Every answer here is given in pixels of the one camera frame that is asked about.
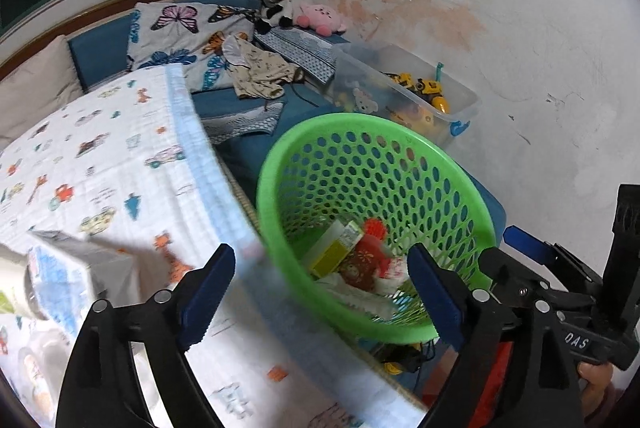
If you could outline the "right hand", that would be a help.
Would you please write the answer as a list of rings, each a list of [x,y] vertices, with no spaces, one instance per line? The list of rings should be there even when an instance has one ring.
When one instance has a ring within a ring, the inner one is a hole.
[[[612,384],[614,366],[611,363],[594,365],[580,362],[577,372],[586,382],[580,396],[585,424],[598,426],[610,414],[616,402],[617,390]]]

